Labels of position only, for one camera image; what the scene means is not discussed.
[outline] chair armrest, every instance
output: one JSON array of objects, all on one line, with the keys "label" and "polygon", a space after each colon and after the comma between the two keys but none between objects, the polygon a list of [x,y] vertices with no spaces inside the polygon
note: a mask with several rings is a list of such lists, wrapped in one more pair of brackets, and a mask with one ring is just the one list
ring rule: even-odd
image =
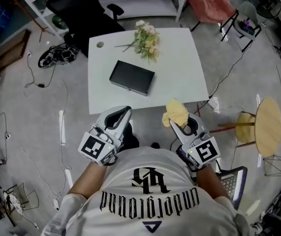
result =
[{"label": "chair armrest", "polygon": [[116,4],[111,3],[107,6],[107,8],[110,9],[113,14],[116,14],[118,16],[121,16],[124,13],[123,9],[117,6]]}]

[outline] black box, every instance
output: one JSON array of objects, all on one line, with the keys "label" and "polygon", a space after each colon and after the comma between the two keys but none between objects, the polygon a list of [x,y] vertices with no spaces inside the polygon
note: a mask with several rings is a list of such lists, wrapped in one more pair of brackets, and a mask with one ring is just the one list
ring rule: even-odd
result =
[{"label": "black box", "polygon": [[110,82],[147,96],[154,74],[147,69],[118,60],[110,76]]}]

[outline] black office chair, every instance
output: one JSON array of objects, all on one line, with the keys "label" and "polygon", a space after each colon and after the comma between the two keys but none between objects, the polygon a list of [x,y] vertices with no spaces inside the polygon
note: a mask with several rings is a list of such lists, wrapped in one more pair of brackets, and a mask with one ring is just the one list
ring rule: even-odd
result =
[{"label": "black office chair", "polygon": [[65,42],[76,45],[86,57],[89,38],[125,30],[117,23],[117,16],[124,11],[115,4],[107,6],[113,12],[114,19],[104,14],[99,0],[48,0],[46,6],[68,26]]}]

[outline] black shoe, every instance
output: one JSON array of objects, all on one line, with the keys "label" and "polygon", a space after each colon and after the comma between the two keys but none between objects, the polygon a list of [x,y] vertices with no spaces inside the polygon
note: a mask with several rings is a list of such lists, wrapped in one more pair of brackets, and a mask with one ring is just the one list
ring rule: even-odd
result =
[{"label": "black shoe", "polygon": [[153,144],[151,144],[150,147],[152,147],[152,148],[160,148],[160,144],[159,143],[153,143]]}]

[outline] white table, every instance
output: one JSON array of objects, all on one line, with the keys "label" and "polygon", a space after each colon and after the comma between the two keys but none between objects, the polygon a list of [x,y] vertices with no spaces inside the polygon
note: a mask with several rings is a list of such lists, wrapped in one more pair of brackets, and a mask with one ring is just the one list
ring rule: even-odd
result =
[{"label": "white table", "polygon": [[[101,113],[115,106],[132,109],[164,106],[172,98],[181,102],[208,100],[208,92],[197,49],[189,29],[162,28],[159,33],[157,62],[141,59],[130,44],[134,31],[123,31],[90,38],[88,59],[88,95],[90,114]],[[104,46],[98,48],[98,42]],[[118,60],[155,72],[147,96],[113,85],[110,75]]]}]

